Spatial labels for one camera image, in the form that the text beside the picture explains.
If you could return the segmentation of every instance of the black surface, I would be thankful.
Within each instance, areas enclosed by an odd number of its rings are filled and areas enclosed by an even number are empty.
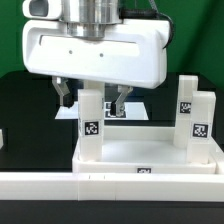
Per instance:
[[[73,80],[73,93],[80,82]],[[135,88],[128,101],[143,101],[149,121],[107,121],[110,125],[173,126],[178,75],[170,74],[155,90]],[[217,96],[213,137],[224,145],[224,93],[200,77],[199,89]],[[116,89],[107,85],[108,101]],[[5,144],[0,169],[71,171],[77,123],[54,120],[59,107],[51,78],[13,72],[0,79],[0,128]],[[0,201],[0,223],[170,223],[224,222],[224,203],[127,201]]]

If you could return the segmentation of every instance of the white post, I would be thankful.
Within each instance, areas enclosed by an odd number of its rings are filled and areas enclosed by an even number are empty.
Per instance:
[[[211,141],[216,97],[214,92],[194,92],[191,110],[187,162],[207,164]]]
[[[177,148],[186,149],[188,144],[191,104],[193,91],[198,88],[198,77],[180,75],[177,111],[176,111],[176,125],[173,144]]]
[[[82,161],[100,161],[103,144],[104,101],[99,90],[78,90],[79,144]]]
[[[102,93],[102,97],[105,96],[105,83],[104,82],[96,82],[90,80],[84,80],[84,89],[97,89]]]

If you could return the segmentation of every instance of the green background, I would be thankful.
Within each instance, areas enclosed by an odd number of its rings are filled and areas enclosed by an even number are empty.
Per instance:
[[[23,0],[0,3],[0,77],[23,70]],[[135,7],[135,0],[126,0]],[[169,72],[197,72],[224,89],[224,0],[156,0],[160,12],[175,23],[175,38],[168,48]],[[138,0],[138,8],[149,8]]]

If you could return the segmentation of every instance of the white block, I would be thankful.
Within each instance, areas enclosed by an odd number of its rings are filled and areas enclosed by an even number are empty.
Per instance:
[[[191,120],[213,123],[216,97],[214,92],[195,91],[193,93]]]
[[[79,144],[82,161],[100,161],[103,144],[103,102],[99,90],[79,90]]]
[[[2,148],[3,146],[3,135],[2,135],[2,130],[0,129],[0,149]]]
[[[116,200],[218,202],[223,199],[221,175],[116,174]]]
[[[71,173],[0,173],[0,200],[78,200]]]
[[[193,91],[198,88],[198,77],[180,75],[173,144],[177,148],[187,147],[190,130],[190,113]]]
[[[210,155],[216,163],[216,174],[224,174],[224,153],[217,143],[212,139],[214,147],[211,148]]]
[[[214,147],[211,133],[215,101],[213,92],[193,92],[187,162],[208,163],[209,152]]]
[[[78,90],[79,118],[81,120],[102,119],[103,100],[98,90]]]
[[[187,162],[208,164],[209,152],[214,148],[211,141],[190,140],[187,146]]]
[[[102,136],[99,137],[79,137],[81,161],[100,161],[102,157]]]
[[[84,89],[96,89],[102,93],[102,96],[105,95],[105,83],[104,82],[95,82],[90,80],[84,80]]]
[[[115,181],[105,174],[79,174],[78,200],[115,200]]]

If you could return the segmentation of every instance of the metal cylinder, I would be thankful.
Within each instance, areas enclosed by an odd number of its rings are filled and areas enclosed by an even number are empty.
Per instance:
[[[103,38],[106,25],[68,23],[68,34],[73,37]]]
[[[62,0],[62,21],[68,23],[119,23],[118,0]]]

